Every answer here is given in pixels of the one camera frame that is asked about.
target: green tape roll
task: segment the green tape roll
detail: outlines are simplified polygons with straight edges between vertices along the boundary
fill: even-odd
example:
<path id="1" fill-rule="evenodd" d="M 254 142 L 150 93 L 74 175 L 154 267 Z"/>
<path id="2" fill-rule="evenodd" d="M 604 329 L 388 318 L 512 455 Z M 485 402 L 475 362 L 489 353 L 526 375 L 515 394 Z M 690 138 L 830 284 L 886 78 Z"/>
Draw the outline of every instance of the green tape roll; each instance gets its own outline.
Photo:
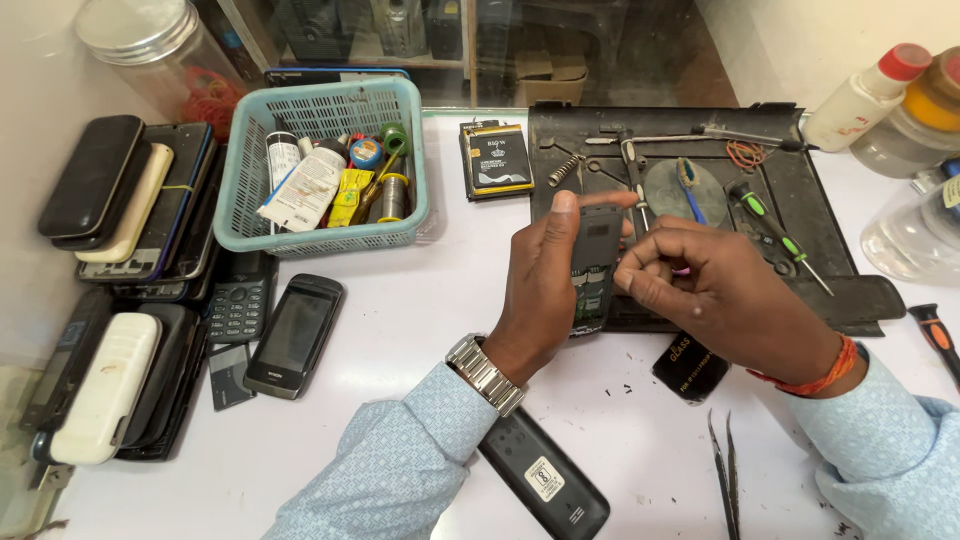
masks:
<path id="1" fill-rule="evenodd" d="M 410 149 L 407 144 L 407 131 L 399 122 L 387 122 L 380 128 L 380 138 L 383 139 L 383 149 L 387 154 L 403 156 Z"/>

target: metal spring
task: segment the metal spring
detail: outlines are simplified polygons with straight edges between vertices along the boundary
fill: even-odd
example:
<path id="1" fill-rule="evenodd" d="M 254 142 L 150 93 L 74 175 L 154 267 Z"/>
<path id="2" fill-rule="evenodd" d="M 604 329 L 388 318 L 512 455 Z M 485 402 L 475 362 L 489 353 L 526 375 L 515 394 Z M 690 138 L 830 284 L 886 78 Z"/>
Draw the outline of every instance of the metal spring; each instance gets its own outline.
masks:
<path id="1" fill-rule="evenodd" d="M 573 156 L 570 156 L 569 160 L 564 161 L 564 164 L 562 164 L 560 167 L 557 168 L 557 170 L 553 171 L 547 176 L 547 178 L 550 179 L 549 180 L 550 186 L 556 187 L 561 180 L 566 178 L 566 175 L 570 174 L 570 171 L 572 171 L 574 168 L 577 167 L 578 164 L 580 164 L 580 161 L 583 161 L 586 158 L 587 158 L 586 156 L 580 156 L 579 154 L 574 154 Z"/>

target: metal watch strap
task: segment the metal watch strap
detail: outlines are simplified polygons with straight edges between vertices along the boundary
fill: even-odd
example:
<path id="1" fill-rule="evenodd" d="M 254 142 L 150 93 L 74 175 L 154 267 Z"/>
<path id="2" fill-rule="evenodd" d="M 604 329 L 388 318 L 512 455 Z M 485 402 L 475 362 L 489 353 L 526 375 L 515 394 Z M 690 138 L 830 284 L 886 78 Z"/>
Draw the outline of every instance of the metal watch strap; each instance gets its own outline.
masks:
<path id="1" fill-rule="evenodd" d="M 500 416 L 510 416 L 523 400 L 523 391 L 496 369 L 480 350 L 477 338 L 482 333 L 469 333 L 446 355 L 446 363 L 487 399 Z"/>

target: shirt sleeve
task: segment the shirt sleeve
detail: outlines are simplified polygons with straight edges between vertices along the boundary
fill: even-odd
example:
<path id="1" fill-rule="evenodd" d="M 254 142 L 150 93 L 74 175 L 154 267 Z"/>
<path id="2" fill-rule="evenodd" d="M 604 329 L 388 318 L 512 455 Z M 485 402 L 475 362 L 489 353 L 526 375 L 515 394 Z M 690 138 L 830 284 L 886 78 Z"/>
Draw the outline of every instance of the shirt sleeve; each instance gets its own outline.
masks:
<path id="1" fill-rule="evenodd" d="M 429 538 L 496 418 L 487 400 L 438 365 L 402 401 L 360 407 L 337 456 L 280 508 L 264 540 Z"/>
<path id="2" fill-rule="evenodd" d="M 960 535 L 960 412 L 911 396 L 879 360 L 854 390 L 828 400 L 788 396 L 824 457 L 817 485 L 868 540 Z"/>

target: phone keypad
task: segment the phone keypad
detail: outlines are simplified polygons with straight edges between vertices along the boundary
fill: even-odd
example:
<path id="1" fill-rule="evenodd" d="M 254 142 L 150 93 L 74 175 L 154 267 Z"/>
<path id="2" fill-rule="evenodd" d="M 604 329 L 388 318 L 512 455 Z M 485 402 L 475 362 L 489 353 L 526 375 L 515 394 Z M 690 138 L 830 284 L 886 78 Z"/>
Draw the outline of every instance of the phone keypad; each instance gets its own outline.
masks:
<path id="1" fill-rule="evenodd" d="M 214 290 L 210 310 L 210 337 L 219 343 L 256 339 L 266 321 L 264 287 L 231 285 Z"/>

